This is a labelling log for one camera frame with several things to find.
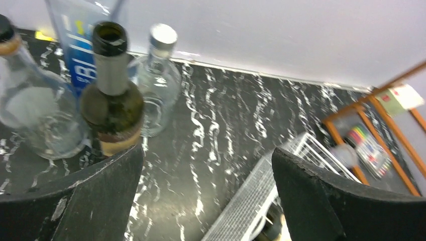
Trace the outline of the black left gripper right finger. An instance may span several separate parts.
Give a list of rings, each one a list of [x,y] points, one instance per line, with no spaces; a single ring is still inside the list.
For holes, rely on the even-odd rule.
[[[425,198],[358,183],[281,148],[271,162],[292,240],[425,240]]]

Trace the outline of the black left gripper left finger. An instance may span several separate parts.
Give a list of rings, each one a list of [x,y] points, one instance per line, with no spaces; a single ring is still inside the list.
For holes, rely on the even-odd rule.
[[[1,240],[123,240],[141,145],[20,194],[1,195]]]

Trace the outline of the green wine bottle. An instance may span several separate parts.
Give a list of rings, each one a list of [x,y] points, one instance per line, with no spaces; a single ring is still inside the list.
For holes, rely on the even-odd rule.
[[[83,89],[80,111],[105,157],[137,144],[143,124],[144,100],[129,78],[127,49],[127,32],[120,24],[102,21],[94,26],[96,79]]]

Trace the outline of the clear labelled wine bottle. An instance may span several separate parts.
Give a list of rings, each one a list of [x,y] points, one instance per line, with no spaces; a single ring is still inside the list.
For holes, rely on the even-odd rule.
[[[12,22],[1,15],[1,123],[18,133],[38,156],[71,158],[85,146],[88,128],[73,90],[42,69]]]

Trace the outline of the clear round glass bottle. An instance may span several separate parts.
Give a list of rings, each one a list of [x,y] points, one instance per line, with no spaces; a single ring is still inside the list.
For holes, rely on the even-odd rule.
[[[167,127],[179,98],[181,75],[170,60],[177,39],[177,32],[169,25],[154,24],[149,53],[138,59],[137,86],[145,103],[143,137],[154,137]]]

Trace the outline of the blue square glass bottle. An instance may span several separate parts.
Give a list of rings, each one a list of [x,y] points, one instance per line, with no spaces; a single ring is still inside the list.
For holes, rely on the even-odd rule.
[[[96,79],[92,51],[93,27],[101,21],[124,26],[128,1],[46,1],[77,95]]]

